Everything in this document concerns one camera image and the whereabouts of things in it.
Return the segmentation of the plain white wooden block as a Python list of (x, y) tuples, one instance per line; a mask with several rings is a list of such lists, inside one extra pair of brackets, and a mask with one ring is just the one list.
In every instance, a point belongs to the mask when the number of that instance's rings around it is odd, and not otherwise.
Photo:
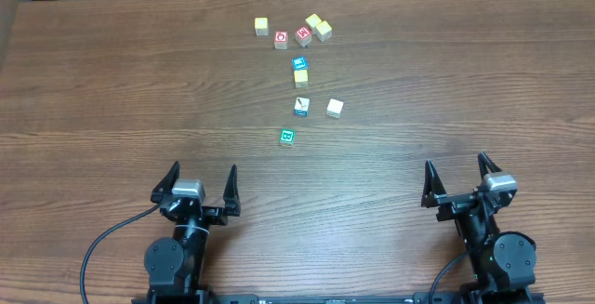
[(339, 118), (343, 110), (344, 102), (337, 99), (330, 99), (327, 105), (326, 114)]

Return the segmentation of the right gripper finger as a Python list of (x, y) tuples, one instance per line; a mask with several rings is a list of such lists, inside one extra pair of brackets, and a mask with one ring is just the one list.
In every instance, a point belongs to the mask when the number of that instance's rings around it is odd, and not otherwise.
[(447, 192), (431, 160), (425, 163), (424, 189), (422, 192), (421, 205), (426, 208), (437, 207)]
[(502, 169), (497, 166), (485, 152), (479, 152), (477, 158), (481, 178), (488, 174), (502, 171)]

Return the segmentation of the green letter block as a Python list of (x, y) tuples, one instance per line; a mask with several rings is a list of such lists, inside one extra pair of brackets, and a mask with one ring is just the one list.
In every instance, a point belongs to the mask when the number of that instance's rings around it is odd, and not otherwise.
[(291, 129), (281, 131), (279, 142), (282, 146), (293, 146), (295, 143), (296, 132)]

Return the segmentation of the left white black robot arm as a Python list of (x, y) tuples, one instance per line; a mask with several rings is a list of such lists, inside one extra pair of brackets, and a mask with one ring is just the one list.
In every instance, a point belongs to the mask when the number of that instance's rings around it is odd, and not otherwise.
[(175, 162), (152, 190), (151, 202), (174, 223), (174, 231), (145, 252), (149, 303), (208, 303), (210, 290), (201, 284), (201, 277), (210, 228), (225, 226), (230, 217), (241, 215), (235, 165), (224, 189), (223, 206), (206, 205), (202, 181), (179, 174), (180, 164)]

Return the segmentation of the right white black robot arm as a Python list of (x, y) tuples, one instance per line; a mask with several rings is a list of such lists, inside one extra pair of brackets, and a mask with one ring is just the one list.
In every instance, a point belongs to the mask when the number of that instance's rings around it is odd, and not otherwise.
[[(466, 250), (438, 273), (423, 303), (542, 303), (543, 297), (529, 289), (536, 282), (536, 243), (518, 231), (501, 231), (497, 212), (510, 205), (517, 190), (516, 179), (498, 167), (485, 152), (478, 153), (481, 183), (473, 192), (450, 195), (433, 163), (425, 163), (421, 205), (436, 208), (438, 221), (453, 220)], [(443, 299), (439, 282), (459, 261), (468, 258), (474, 281), (463, 284)]]

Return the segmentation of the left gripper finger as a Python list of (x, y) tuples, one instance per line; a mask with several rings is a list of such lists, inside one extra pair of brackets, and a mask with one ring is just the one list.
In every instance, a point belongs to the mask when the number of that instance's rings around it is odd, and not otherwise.
[(241, 202), (237, 186), (237, 165), (231, 167), (223, 193), (223, 201), (227, 216), (239, 217), (241, 215)]
[(164, 197), (172, 193), (172, 189), (179, 178), (180, 164), (176, 161), (167, 174), (161, 179), (161, 181), (155, 186), (151, 193), (151, 202), (154, 204), (160, 204)]

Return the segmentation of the white blue picture block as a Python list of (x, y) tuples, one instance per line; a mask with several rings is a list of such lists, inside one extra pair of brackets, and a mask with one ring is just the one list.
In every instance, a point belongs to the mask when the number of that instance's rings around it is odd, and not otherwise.
[(296, 98), (294, 114), (307, 117), (309, 114), (310, 100), (306, 98)]

